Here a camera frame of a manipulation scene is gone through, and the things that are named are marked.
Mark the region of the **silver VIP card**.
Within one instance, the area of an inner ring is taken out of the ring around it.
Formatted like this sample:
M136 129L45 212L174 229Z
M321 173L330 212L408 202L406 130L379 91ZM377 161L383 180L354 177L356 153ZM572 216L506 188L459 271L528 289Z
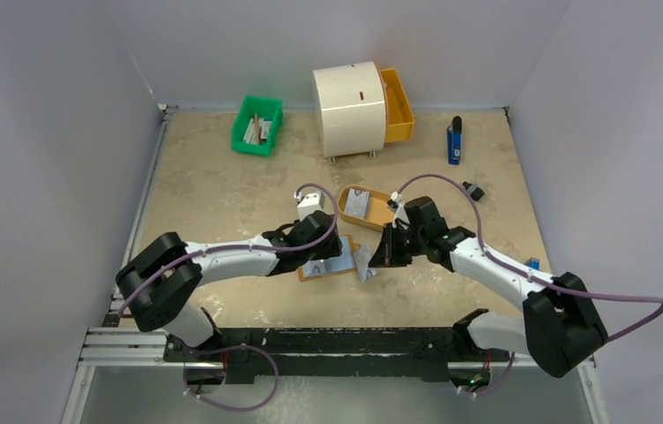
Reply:
M357 274L362 282L377 275L377 271L369 265L372 255L366 245L357 245L353 251L353 258Z
M301 276L304 279L324 276L329 272L327 260L309 261L301 267Z

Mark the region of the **orange oval tray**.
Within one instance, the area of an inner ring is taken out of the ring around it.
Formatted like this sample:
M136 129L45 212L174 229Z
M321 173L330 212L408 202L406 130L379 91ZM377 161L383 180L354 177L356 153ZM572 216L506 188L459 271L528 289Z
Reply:
M344 187L338 197L340 219L374 231L394 221L388 201L390 194L362 185Z

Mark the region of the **orange card holder wallet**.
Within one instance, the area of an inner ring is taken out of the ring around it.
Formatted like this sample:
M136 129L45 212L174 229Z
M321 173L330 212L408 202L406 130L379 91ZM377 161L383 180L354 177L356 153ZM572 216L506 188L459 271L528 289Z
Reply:
M354 250L359 246L350 234L340 237L342 242L341 255L323 260L309 261L297 270L299 280L307 282L326 276L336 276L355 272L357 266Z

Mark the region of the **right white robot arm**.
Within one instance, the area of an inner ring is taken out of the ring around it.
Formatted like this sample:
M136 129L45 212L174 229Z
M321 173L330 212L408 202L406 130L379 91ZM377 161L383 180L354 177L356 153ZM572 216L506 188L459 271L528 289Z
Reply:
M449 227L428 196L411 201L393 193L394 212L384 225L373 269L402 268L424 256L497 293L521 317L474 312L460 320L455 352L466 360L497 349L530 356L547 374L560 378L604 346L609 335L582 279L538 271L490 248L462 226Z

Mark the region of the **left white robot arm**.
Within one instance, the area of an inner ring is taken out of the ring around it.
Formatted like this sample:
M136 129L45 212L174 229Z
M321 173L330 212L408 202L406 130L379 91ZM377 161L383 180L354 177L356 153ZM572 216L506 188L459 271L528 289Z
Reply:
M118 314L134 319L141 332L165 330L199 361L212 360L220 337L210 314L189 302L197 288L242 276L292 273L340 253L337 218L323 211L241 242L192 243L166 232L117 273L123 297Z

